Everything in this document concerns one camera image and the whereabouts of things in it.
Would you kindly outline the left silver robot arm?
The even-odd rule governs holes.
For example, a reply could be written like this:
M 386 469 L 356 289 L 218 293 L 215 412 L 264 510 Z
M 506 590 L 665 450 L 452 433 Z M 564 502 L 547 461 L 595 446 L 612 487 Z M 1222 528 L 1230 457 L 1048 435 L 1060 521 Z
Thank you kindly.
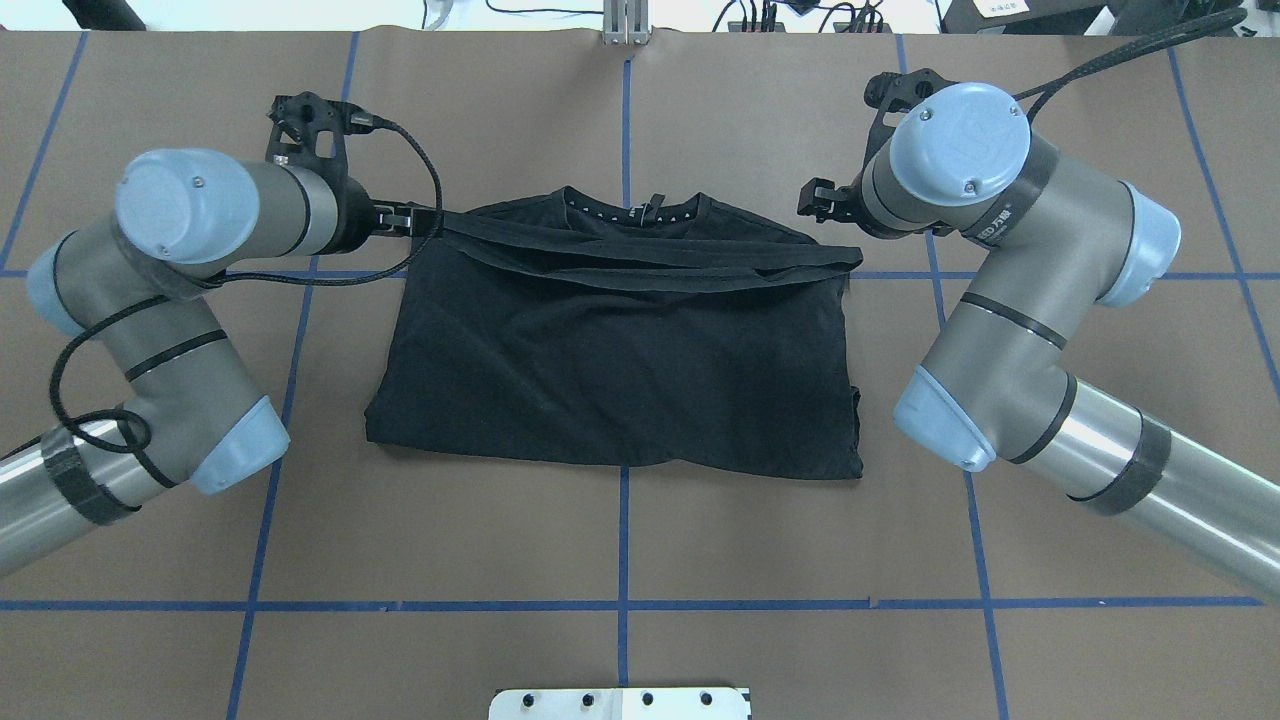
M 136 515 L 183 484 L 215 495 L 282 459 L 285 423 L 206 295 L 236 282 L 319 287 L 319 278 L 237 272 L 273 258 L 320 258 L 374 236 L 406 237 L 399 269 L 443 231 L 430 205 L 371 199 L 349 176 L 346 141 L 402 126 L 312 92 L 275 97 L 262 160 L 154 149 L 123 170 L 111 211 L 47 249 L 26 277 L 29 302 L 68 337 L 47 383 L 55 424 L 3 460 L 4 575 Z

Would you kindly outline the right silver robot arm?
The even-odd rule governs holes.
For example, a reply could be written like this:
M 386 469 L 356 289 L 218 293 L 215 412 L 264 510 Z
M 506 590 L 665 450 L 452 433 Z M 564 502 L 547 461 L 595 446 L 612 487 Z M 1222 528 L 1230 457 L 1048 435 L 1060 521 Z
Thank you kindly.
M 1092 307 L 1135 302 L 1171 266 L 1179 219 L 1062 154 L 993 85 L 884 72 L 864 101 L 876 119 L 861 169 L 845 186 L 808 181 L 797 214 L 879 240 L 955 231 L 987 252 L 896 427 L 965 471 L 1023 466 L 1276 603 L 1277 486 L 1061 364 Z

